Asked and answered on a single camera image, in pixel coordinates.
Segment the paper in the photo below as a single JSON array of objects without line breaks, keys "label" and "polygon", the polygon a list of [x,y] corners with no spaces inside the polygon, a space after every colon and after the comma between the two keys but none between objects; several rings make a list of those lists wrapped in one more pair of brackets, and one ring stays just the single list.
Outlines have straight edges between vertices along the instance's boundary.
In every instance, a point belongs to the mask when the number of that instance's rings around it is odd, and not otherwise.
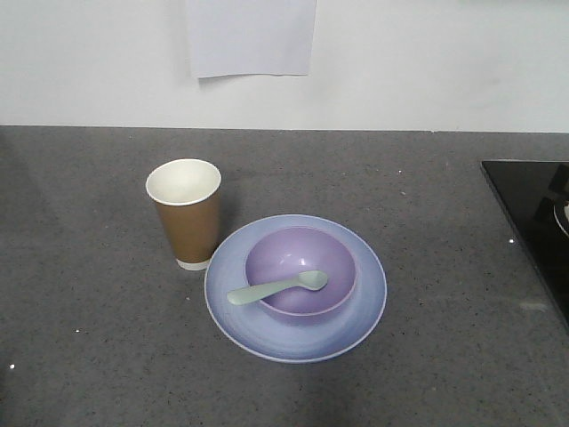
[{"label": "paper", "polygon": [[307,75],[317,0],[189,0],[192,75]]}]

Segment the mint green spoon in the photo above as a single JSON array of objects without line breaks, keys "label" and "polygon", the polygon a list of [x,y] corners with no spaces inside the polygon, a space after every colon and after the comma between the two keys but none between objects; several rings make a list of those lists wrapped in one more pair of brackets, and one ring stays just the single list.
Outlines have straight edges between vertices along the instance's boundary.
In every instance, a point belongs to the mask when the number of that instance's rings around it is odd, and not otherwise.
[{"label": "mint green spoon", "polygon": [[310,291],[318,291],[328,283],[328,275],[321,270],[310,270],[299,273],[295,278],[246,286],[228,292],[228,300],[234,305],[248,304],[262,300],[272,294],[284,291],[289,287],[301,286]]}]

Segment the brown paper cup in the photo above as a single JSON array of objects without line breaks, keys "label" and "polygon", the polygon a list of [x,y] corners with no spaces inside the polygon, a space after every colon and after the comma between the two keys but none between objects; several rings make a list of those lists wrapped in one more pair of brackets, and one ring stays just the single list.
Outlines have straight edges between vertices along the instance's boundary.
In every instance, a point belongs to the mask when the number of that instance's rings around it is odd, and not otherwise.
[{"label": "brown paper cup", "polygon": [[218,168],[196,158],[161,165],[146,180],[146,191],[183,269],[205,269],[218,245],[220,184]]}]

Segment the spoon handle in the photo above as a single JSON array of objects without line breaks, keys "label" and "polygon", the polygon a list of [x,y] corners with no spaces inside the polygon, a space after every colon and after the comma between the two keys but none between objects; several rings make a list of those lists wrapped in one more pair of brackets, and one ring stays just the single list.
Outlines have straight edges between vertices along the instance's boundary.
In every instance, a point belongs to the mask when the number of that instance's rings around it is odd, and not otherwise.
[{"label": "spoon handle", "polygon": [[234,305],[248,304],[284,291],[289,287],[300,286],[298,280],[288,279],[279,280],[278,282],[263,283],[261,285],[246,286],[228,292],[228,300]]}]

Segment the black stove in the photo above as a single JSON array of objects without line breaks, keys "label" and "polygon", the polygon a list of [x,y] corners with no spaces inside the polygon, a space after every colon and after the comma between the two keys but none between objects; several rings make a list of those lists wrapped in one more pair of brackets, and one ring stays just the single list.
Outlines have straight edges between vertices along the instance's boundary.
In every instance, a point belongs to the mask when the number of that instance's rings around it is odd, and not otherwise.
[{"label": "black stove", "polygon": [[569,162],[487,160],[486,177],[569,325]]}]

